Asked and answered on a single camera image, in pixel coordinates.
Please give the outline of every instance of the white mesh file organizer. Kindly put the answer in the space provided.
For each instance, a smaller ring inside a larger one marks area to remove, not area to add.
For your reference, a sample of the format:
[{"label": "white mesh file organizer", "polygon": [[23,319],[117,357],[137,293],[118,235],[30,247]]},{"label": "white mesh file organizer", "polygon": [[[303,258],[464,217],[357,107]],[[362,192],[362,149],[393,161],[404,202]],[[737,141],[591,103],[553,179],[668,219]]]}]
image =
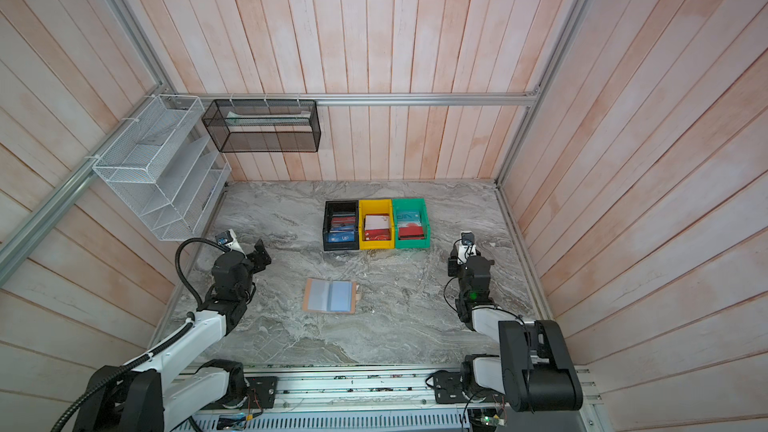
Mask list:
[{"label": "white mesh file organizer", "polygon": [[157,96],[94,165],[160,240],[202,234],[230,174],[208,136],[188,138],[202,115],[199,97]]}]

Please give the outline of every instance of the green storage bin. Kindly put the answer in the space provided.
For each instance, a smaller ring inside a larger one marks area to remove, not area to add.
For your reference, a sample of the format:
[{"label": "green storage bin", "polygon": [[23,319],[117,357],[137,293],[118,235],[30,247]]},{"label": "green storage bin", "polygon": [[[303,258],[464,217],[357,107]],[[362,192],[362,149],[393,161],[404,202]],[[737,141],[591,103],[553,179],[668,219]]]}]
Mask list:
[{"label": "green storage bin", "polygon": [[[398,237],[397,214],[400,211],[418,210],[424,229],[424,238],[421,240],[400,240]],[[423,198],[393,198],[392,215],[395,217],[395,248],[429,248],[429,216],[427,204]]]}]

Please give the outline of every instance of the black storage bin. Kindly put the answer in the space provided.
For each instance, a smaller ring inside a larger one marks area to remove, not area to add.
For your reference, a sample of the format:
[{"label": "black storage bin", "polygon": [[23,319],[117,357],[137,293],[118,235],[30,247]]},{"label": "black storage bin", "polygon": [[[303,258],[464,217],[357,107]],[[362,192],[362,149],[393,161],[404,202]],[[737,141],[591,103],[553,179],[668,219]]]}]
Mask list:
[{"label": "black storage bin", "polygon": [[[355,240],[354,242],[328,242],[328,232],[331,229],[331,217],[334,212],[355,213]],[[329,200],[326,202],[326,214],[322,220],[322,250],[360,250],[360,210],[357,200]]]},{"label": "black storage bin", "polygon": [[219,152],[317,152],[313,100],[217,99],[203,124]]}]

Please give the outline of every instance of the marble tabletop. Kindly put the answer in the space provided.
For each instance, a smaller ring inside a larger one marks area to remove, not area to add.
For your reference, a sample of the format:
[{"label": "marble tabletop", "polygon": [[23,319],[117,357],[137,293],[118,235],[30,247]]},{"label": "marble tabletop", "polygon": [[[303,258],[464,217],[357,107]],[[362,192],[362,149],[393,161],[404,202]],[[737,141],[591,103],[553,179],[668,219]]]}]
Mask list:
[{"label": "marble tabletop", "polygon": [[[429,249],[322,251],[326,200],[423,197],[432,230]],[[532,316],[518,256],[490,182],[238,182],[226,195],[210,235],[233,228],[245,252],[264,240],[272,264],[254,276],[256,296],[237,328],[208,348],[212,358],[258,364],[458,364],[466,354],[498,346],[469,331],[442,297],[448,254],[461,230],[495,260],[491,296],[505,309]],[[190,282],[204,293],[218,251],[204,247]],[[308,278],[360,285],[354,314],[302,311]],[[447,289],[448,300],[458,290]],[[184,290],[165,333],[194,310]]]}]

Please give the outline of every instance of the wooden plank wall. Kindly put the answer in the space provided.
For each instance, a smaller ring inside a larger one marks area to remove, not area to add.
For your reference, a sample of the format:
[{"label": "wooden plank wall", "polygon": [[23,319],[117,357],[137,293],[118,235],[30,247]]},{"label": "wooden plank wall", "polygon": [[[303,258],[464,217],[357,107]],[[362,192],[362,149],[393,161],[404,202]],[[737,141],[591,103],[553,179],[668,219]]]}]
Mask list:
[{"label": "wooden plank wall", "polygon": [[616,430],[768,430],[768,0],[596,0],[504,184]]},{"label": "wooden plank wall", "polygon": [[[0,241],[155,87],[105,0],[0,0]],[[0,290],[0,416],[47,430],[105,364],[148,345],[176,283],[96,182]]]},{"label": "wooden plank wall", "polygon": [[[179,91],[524,92],[573,0],[128,0]],[[320,108],[317,154],[230,154],[239,180],[492,178],[506,107]]]}]

